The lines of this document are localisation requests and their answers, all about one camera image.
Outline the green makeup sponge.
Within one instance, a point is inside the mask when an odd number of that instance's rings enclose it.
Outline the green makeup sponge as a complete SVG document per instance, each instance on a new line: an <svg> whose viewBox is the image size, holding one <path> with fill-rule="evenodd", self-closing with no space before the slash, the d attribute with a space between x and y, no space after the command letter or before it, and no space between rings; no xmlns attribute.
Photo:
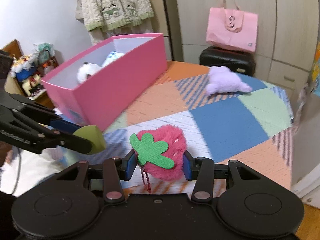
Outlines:
<svg viewBox="0 0 320 240"><path fill-rule="evenodd" d="M96 154L106 149L106 141L100 129L95 125L87 125L77 129L73 135L86 139L91 143L85 154Z"/></svg>

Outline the pink strawberry plush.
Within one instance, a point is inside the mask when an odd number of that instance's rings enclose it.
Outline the pink strawberry plush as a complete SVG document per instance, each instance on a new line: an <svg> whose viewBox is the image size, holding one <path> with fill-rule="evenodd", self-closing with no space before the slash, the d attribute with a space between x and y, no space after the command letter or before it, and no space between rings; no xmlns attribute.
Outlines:
<svg viewBox="0 0 320 240"><path fill-rule="evenodd" d="M162 181L177 181L183 175L183 155L187 141L183 130L174 125L142 130L129 137L142 174L142 182L150 193L149 176Z"/></svg>

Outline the white panda plush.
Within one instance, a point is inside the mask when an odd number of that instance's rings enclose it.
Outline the white panda plush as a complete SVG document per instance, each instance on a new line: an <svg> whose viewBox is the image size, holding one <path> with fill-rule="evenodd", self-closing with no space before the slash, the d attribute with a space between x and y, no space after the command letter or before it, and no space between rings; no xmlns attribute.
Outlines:
<svg viewBox="0 0 320 240"><path fill-rule="evenodd" d="M100 70L102 70L101 66L94 63L84 62L84 64L78 69L76 75L78 84L84 83L89 77L92 77Z"/></svg>

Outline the blue wet wipes pack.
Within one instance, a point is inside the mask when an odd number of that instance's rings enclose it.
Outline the blue wet wipes pack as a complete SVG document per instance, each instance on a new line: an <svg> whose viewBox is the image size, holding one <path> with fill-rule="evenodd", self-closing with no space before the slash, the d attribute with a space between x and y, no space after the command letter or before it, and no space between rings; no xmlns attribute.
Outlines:
<svg viewBox="0 0 320 240"><path fill-rule="evenodd" d="M101 65L102 67L106 67L107 65L111 64L112 62L116 61L118 58L122 57L125 55L124 53L116 52L116 51L111 51L107 58L104 60L103 64Z"/></svg>

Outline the wooden side cabinet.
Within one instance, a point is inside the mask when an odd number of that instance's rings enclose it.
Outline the wooden side cabinet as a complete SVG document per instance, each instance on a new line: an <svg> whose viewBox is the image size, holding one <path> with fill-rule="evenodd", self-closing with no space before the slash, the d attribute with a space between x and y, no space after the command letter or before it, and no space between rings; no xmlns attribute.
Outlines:
<svg viewBox="0 0 320 240"><path fill-rule="evenodd" d="M17 63L27 63L27 60L30 59L30 55L23 55L20 44L16 39L1 50L9 53L9 56L14 58L13 67L16 67ZM5 81L4 89L10 94L23 95L49 109L53 109L55 106L50 100L46 89L41 84L44 69L42 67L36 68L36 62L37 60L31 63L32 67L29 71L22 69L22 71L16 73L14 77L9 73Z"/></svg>

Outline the blue bowl with flowers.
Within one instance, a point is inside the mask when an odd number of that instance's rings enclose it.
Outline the blue bowl with flowers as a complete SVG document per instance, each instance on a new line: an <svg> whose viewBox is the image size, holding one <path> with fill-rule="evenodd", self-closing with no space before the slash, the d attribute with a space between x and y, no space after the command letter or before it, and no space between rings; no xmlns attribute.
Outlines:
<svg viewBox="0 0 320 240"><path fill-rule="evenodd" d="M14 61L11 67L11 77L16 78L18 82L22 82L36 72L36 63L37 56L35 54L21 56Z"/></svg>

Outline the woven red basket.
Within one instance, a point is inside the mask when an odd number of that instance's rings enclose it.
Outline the woven red basket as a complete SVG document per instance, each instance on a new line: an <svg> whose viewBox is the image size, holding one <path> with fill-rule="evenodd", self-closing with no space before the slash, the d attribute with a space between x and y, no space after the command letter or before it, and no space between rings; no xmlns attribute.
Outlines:
<svg viewBox="0 0 320 240"><path fill-rule="evenodd" d="M45 76L50 71L58 67L59 63L57 62L55 56L50 54L49 50L44 49L38 54L37 65L37 70L40 72L41 76Z"/></svg>

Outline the pink storage box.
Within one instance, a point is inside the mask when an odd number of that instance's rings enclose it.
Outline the pink storage box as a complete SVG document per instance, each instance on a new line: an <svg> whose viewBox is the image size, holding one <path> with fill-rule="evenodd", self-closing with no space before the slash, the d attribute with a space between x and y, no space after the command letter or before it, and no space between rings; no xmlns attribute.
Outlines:
<svg viewBox="0 0 320 240"><path fill-rule="evenodd" d="M122 57L79 84L85 63L101 65L110 52ZM51 101L67 118L101 131L167 70L164 37L160 33L113 36L81 52L42 78Z"/></svg>

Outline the purple plush toy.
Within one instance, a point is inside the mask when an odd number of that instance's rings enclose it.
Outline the purple plush toy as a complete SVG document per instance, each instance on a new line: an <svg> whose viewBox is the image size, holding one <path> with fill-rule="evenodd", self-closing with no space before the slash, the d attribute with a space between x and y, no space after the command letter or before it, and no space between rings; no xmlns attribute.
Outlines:
<svg viewBox="0 0 320 240"><path fill-rule="evenodd" d="M208 72L209 82L206 85L206 94L242 92L250 93L253 89L243 82L240 77L226 66L212 66Z"/></svg>

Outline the canvas tote on rack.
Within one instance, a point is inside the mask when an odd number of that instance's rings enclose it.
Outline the canvas tote on rack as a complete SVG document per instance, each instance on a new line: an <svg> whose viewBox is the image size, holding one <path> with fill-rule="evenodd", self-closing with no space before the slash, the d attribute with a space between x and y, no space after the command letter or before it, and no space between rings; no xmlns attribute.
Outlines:
<svg viewBox="0 0 320 240"><path fill-rule="evenodd" d="M82 21L84 19L83 13L82 13L82 1L81 0L76 0L75 18L79 21Z"/></svg>

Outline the black suitcase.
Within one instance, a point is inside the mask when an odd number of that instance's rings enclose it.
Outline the black suitcase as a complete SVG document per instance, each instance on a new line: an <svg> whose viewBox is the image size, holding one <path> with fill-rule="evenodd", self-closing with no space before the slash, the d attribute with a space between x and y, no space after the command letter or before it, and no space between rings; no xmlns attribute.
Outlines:
<svg viewBox="0 0 320 240"><path fill-rule="evenodd" d="M252 54L242 51L225 50L219 47L208 47L199 56L200 65L225 66L232 72L254 76L256 63Z"/></svg>

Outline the cream knitted cardigan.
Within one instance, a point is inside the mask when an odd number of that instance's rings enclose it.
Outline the cream knitted cardigan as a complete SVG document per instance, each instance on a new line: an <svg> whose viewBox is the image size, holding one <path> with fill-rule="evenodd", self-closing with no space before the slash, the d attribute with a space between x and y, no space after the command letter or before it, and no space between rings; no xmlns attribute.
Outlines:
<svg viewBox="0 0 320 240"><path fill-rule="evenodd" d="M81 0L87 31L112 31L127 25L137 26L152 18L150 0Z"/></svg>

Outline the colourful gift bag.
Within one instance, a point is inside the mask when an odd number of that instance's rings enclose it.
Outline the colourful gift bag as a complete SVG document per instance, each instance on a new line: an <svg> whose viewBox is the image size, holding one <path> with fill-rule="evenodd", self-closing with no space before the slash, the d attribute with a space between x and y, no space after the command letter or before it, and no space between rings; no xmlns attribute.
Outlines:
<svg viewBox="0 0 320 240"><path fill-rule="evenodd" d="M320 97L319 50L316 51L310 75L311 91Z"/></svg>

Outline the pink tote bag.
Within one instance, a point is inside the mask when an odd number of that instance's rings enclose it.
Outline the pink tote bag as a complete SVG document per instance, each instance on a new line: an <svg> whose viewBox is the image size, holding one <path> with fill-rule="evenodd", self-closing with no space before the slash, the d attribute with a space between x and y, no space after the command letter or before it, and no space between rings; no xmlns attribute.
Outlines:
<svg viewBox="0 0 320 240"><path fill-rule="evenodd" d="M221 5L210 8L206 31L206 42L226 50L254 53L257 46L258 15L242 11L235 4L227 8L226 0Z"/></svg>

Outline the beige wardrobe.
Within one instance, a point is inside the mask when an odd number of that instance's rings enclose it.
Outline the beige wardrobe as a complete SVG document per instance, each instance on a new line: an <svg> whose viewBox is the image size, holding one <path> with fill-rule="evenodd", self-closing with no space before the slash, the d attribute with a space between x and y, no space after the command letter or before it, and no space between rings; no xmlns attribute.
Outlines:
<svg viewBox="0 0 320 240"><path fill-rule="evenodd" d="M244 32L245 16L257 21L253 49L255 76L285 88L292 98L307 82L319 32L319 0L151 0L153 27L164 34L167 57L197 63L209 44L208 21L221 20L221 31L212 32L217 43L229 43L227 34Z"/></svg>

